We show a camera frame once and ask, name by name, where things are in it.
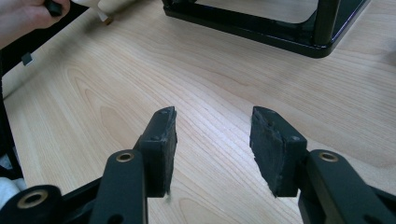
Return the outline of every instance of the black stand leg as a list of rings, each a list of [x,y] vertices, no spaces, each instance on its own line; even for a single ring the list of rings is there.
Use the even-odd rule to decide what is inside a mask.
[[[23,175],[17,156],[15,155],[14,152],[15,144],[14,144],[14,139],[12,137],[11,128],[9,127],[6,107],[3,101],[3,81],[1,78],[0,78],[0,92],[2,95],[2,101],[1,101],[2,103],[0,104],[0,148],[7,153],[9,161],[11,162],[12,165],[12,170],[10,171],[12,179],[16,179],[23,177]]]

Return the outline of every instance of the wooden table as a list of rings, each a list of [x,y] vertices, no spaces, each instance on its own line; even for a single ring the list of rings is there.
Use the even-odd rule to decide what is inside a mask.
[[[90,9],[4,77],[28,186],[67,193],[94,180],[155,111],[174,105],[172,193],[148,201],[151,223],[302,222],[297,199],[275,199],[253,160],[260,105],[309,150],[342,154],[368,184],[396,194],[395,1],[373,0],[319,60],[166,17],[159,0],[116,3],[102,4],[115,14],[109,26]]]

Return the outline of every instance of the black object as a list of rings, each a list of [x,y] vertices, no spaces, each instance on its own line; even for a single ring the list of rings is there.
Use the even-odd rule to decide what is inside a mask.
[[[62,5],[61,4],[56,3],[56,2],[54,2],[52,0],[46,0],[44,2],[44,5],[49,10],[49,14],[52,17],[62,16]]]
[[[318,8],[300,23],[270,20],[244,13],[163,0],[165,14],[312,58],[328,56],[369,0],[318,0]]]
[[[35,52],[40,46],[46,43],[53,36],[58,34],[66,25],[81,15],[87,7],[70,2],[70,11],[60,21],[53,24],[50,28],[34,30],[22,36],[8,46],[1,49],[0,57],[1,75],[4,76],[15,65],[21,62],[21,57],[27,52]]]
[[[83,7],[71,2],[70,11],[59,22],[55,23],[48,29],[35,30],[32,33],[25,35],[10,45],[0,50],[0,75],[3,77],[15,65],[21,62],[22,57],[24,62],[28,64],[32,61],[29,52],[34,52],[41,45],[47,42],[50,38],[61,31],[71,21],[81,15],[87,7]],[[0,79],[0,92],[3,96],[3,83]],[[23,177],[21,167],[19,165],[17,155],[14,152],[14,139],[12,137],[11,128],[7,118],[7,111],[4,102],[0,104],[0,156],[7,153],[12,170],[0,167],[0,176],[5,176],[10,179]]]
[[[295,197],[304,223],[396,223],[396,197],[364,183],[341,155],[306,150],[276,112],[254,106],[250,146],[276,197]]]
[[[0,211],[0,223],[148,223],[147,197],[170,189],[176,115],[172,106],[156,112],[134,149],[108,158],[102,178],[63,197],[54,186],[20,192]]]

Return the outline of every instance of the black metal frame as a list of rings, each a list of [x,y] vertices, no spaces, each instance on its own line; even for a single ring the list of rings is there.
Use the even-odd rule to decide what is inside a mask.
[[[328,56],[369,0],[318,0],[300,23],[270,20],[184,0],[163,0],[165,14],[312,58]]]

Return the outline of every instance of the person's hand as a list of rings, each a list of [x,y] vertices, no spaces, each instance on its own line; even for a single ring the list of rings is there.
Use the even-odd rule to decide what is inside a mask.
[[[0,0],[0,49],[35,29],[48,28],[70,9],[69,0],[53,0],[62,5],[62,16],[51,17],[45,0]]]

